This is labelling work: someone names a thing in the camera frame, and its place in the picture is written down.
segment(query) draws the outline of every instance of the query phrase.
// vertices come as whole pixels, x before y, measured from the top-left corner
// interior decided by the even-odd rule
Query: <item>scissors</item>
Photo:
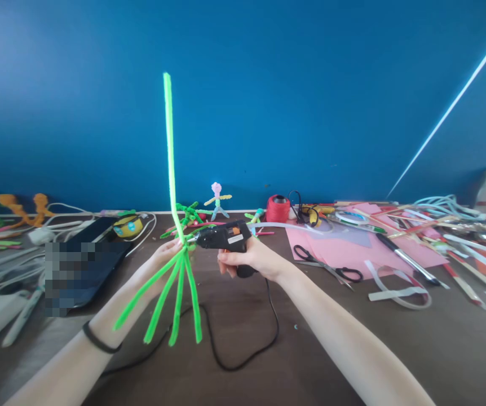
[[[353,292],[354,292],[353,287],[350,286],[350,284],[347,283],[346,280],[348,280],[350,282],[354,282],[354,283],[358,283],[358,282],[361,282],[363,280],[363,274],[360,271],[349,269],[349,268],[346,268],[346,267],[345,268],[331,268],[328,264],[326,264],[322,261],[319,261],[318,259],[313,257],[311,255],[311,253],[309,251],[307,251],[305,248],[303,248],[301,245],[294,245],[294,252],[298,255],[298,257],[303,259],[303,261],[294,261],[295,263],[299,263],[299,264],[302,264],[302,265],[322,267],[322,268],[326,269],[326,271],[328,271],[330,274],[335,276],[339,280],[339,282],[341,282],[343,285],[345,285],[347,288],[349,288]],[[359,276],[359,278],[358,279],[351,278],[351,277],[346,275],[347,273],[355,273],[356,275]]]

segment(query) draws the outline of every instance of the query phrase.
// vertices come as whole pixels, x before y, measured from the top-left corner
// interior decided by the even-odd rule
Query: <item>red thread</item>
[[[274,195],[267,201],[266,221],[274,223],[286,223],[288,220],[288,212],[290,211],[290,202],[286,199],[286,203],[275,203],[275,197],[283,198],[280,195]]]

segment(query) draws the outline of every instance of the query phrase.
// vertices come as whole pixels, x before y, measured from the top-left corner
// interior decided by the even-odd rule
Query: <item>black marker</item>
[[[405,251],[400,249],[393,241],[391,241],[388,237],[386,237],[384,234],[377,234],[377,238],[379,239],[380,242],[384,243],[389,249],[391,249],[394,253],[396,253],[398,256],[400,256],[405,262],[409,263],[412,265],[412,267],[419,271],[425,279],[429,281],[430,284],[440,286],[441,283],[440,281],[435,278],[432,274],[427,272],[424,267],[422,267],[419,263],[417,263],[414,259],[409,257]]]

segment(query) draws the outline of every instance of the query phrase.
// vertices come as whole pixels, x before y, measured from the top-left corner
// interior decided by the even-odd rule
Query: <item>brown table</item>
[[[144,243],[125,259],[87,309],[58,319],[44,317],[42,306],[38,306],[12,347],[1,348],[7,329],[0,334],[0,405],[45,365],[154,252],[161,243],[158,236],[170,224],[169,216],[158,216],[152,233],[157,240]],[[276,230],[274,236],[265,236],[262,241],[291,258],[284,230]],[[271,340],[275,321],[263,278],[221,277],[216,257],[213,250],[196,251],[193,269],[198,295],[209,310],[221,357],[227,364],[237,364]],[[479,282],[457,264],[452,266],[486,300]],[[430,271],[451,289],[433,288],[433,304],[424,311],[407,310],[391,301],[369,302],[367,294],[377,291],[374,281],[356,285],[356,293],[351,293],[320,268],[301,269],[376,334],[412,371],[437,405],[486,405],[486,312],[469,303],[441,267]],[[386,283],[395,287],[390,278]],[[171,323],[175,289],[172,291],[158,332]],[[183,309],[191,304],[188,289],[185,293]],[[182,319],[173,348],[165,342],[146,363],[101,378],[84,404],[363,405],[279,286],[272,284],[271,296],[280,320],[279,339],[243,370],[222,371],[213,359],[205,323],[204,339],[196,345],[192,316],[188,315]],[[108,368],[139,358],[156,344],[160,335],[151,346],[142,344],[153,307],[154,302]]]

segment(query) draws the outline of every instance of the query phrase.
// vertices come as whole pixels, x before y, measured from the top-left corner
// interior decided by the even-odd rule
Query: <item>black cable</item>
[[[219,354],[217,353],[217,348],[215,347],[215,341],[213,339],[213,331],[211,330],[211,322],[209,320],[209,314],[207,312],[206,307],[202,303],[199,304],[199,306],[203,309],[204,314],[205,314],[205,320],[206,320],[206,323],[207,323],[207,330],[209,331],[209,337],[210,337],[210,340],[211,340],[211,350],[213,351],[213,357],[215,358],[217,365],[219,365],[219,367],[221,369],[223,369],[227,372],[234,372],[234,371],[242,369],[249,362],[251,362],[256,356],[258,356],[259,354],[261,354],[264,351],[271,348],[273,346],[273,344],[275,344],[275,342],[277,341],[277,338],[279,337],[279,317],[277,316],[277,312],[275,311],[275,308],[273,306],[273,302],[271,301],[271,292],[269,290],[269,281],[267,279],[265,279],[265,281],[266,281],[266,286],[267,286],[267,297],[269,299],[269,305],[271,306],[271,310],[273,310],[273,314],[275,315],[275,323],[277,324],[275,336],[273,337],[273,340],[271,340],[271,342],[268,345],[266,345],[265,347],[262,347],[259,350],[255,351],[249,357],[247,357],[246,360],[244,360],[242,363],[240,363],[238,365],[235,365],[234,367],[228,367],[228,366],[225,365],[225,363],[223,363],[221,361]],[[191,309],[192,309],[192,306],[189,307],[188,309],[186,309],[184,312],[182,312],[181,317],[183,317]],[[100,377],[101,378],[106,377],[108,375],[112,375],[112,374],[115,374],[117,372],[120,372],[120,371],[123,371],[123,370],[126,370],[126,369],[130,369],[130,368],[133,368],[133,367],[137,367],[138,365],[143,364],[145,361],[147,361],[149,358],[151,358],[153,356],[153,354],[158,350],[158,348],[162,345],[164,339],[167,337],[168,333],[170,332],[172,325],[173,325],[173,323],[170,324],[170,326],[168,327],[168,329],[166,330],[166,332],[164,333],[164,335],[162,336],[162,338],[160,339],[158,344],[146,356],[144,356],[144,357],[142,357],[138,360],[135,360],[135,361],[133,361],[129,364],[123,365],[121,367],[117,367],[117,368],[107,370],[107,371],[103,372],[100,375]]]
[[[298,196],[299,196],[298,211],[295,211],[295,208],[292,205],[292,201],[290,200],[290,195],[292,194],[292,192],[297,193]],[[301,194],[297,190],[292,190],[292,191],[290,191],[290,193],[288,193],[288,203],[290,203],[290,207],[291,207],[292,211],[294,212],[295,218],[296,218],[296,220],[297,220],[297,222],[299,224],[301,224],[301,223],[303,223],[303,224],[309,224],[311,227],[315,227],[318,224],[318,220],[320,218],[320,215],[318,214],[318,211],[315,209],[315,207],[318,206],[318,204],[315,204],[315,205],[307,208],[307,212],[304,213],[303,210],[301,209]],[[305,219],[303,218],[303,216],[306,215],[306,216],[309,217],[310,216],[309,215],[309,212],[311,210],[316,213],[316,221],[314,221],[314,222],[305,221]]]

